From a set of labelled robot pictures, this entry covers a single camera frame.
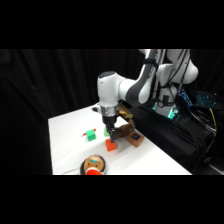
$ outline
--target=brown block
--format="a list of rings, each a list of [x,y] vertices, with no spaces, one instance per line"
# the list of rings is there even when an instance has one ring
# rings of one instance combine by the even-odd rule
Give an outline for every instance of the brown block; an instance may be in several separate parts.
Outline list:
[[[133,118],[133,114],[123,104],[118,105],[118,112],[125,119]]]
[[[142,144],[144,136],[134,131],[126,138],[126,140],[137,148],[139,145]]]

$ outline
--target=small toy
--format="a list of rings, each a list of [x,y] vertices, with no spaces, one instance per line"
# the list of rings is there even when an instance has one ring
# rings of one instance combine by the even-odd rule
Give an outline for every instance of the small toy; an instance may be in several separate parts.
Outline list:
[[[144,140],[144,136],[140,135],[138,132],[133,131],[127,138],[126,140],[135,146],[136,148],[141,145],[141,143]]]
[[[116,128],[117,138],[125,138],[135,130],[134,121],[130,119],[128,123],[129,124],[122,125],[120,128]]]
[[[96,129],[87,131],[87,132],[86,132],[85,134],[83,134],[81,137],[83,137],[83,136],[87,136],[88,140],[91,142],[91,141],[93,141],[93,140],[96,139],[95,131],[96,131]]]
[[[106,162],[103,157],[93,155],[81,165],[80,174],[86,176],[102,176],[105,174]]]
[[[93,129],[93,131],[96,132],[96,129]],[[86,135],[87,135],[87,134],[84,133],[84,134],[81,135],[81,137],[84,137],[84,136],[86,136]]]
[[[117,149],[116,142],[112,143],[110,139],[106,140],[107,151],[111,152]]]
[[[110,136],[110,134],[107,132],[107,127],[104,128],[104,136],[105,136],[105,137]]]

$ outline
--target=orange object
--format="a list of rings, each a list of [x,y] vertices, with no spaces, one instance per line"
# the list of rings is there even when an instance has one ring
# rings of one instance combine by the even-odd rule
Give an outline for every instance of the orange object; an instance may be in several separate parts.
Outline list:
[[[107,151],[111,152],[117,149],[117,144],[115,143],[111,143],[111,140],[108,139],[106,140],[106,146],[107,146]]]
[[[135,146],[136,148],[142,144],[144,141],[144,136],[140,135],[138,132],[133,131],[127,138],[126,140]]]
[[[103,174],[97,170],[89,170],[87,171],[86,176],[103,176]]]

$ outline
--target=table surface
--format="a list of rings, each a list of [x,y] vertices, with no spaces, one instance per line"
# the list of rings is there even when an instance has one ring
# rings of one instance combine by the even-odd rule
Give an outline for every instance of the table surface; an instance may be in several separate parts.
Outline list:
[[[115,126],[124,124],[127,122],[118,117]],[[147,138],[138,148],[118,139],[118,149],[108,152],[104,128],[101,114],[91,107],[49,119],[53,174],[78,169],[85,159],[97,154],[106,160],[106,175],[191,175]],[[96,140],[89,142],[81,135],[91,129],[96,129]]]

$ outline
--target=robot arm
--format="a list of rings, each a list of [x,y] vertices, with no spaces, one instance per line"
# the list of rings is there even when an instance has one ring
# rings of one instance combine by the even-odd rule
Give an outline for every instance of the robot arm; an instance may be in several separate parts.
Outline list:
[[[138,80],[126,79],[116,72],[105,72],[98,78],[100,111],[111,142],[117,138],[114,124],[117,121],[118,100],[122,99],[133,107],[146,103],[150,97],[155,97],[151,90],[157,77],[155,86],[157,88],[159,82],[162,88],[155,112],[168,117],[175,108],[174,100],[179,93],[172,84],[179,83],[181,89],[182,84],[189,84],[198,76],[198,69],[190,60],[189,49],[168,49],[167,52],[165,49],[139,50],[145,54],[145,61]],[[165,53],[172,64],[161,65]]]
[[[163,62],[162,49],[141,49],[141,52],[145,54],[146,64],[138,80],[126,79],[116,72],[105,72],[98,78],[99,106],[111,142],[117,138],[114,124],[117,121],[118,100],[122,99],[133,107],[144,104],[150,97],[157,67]]]

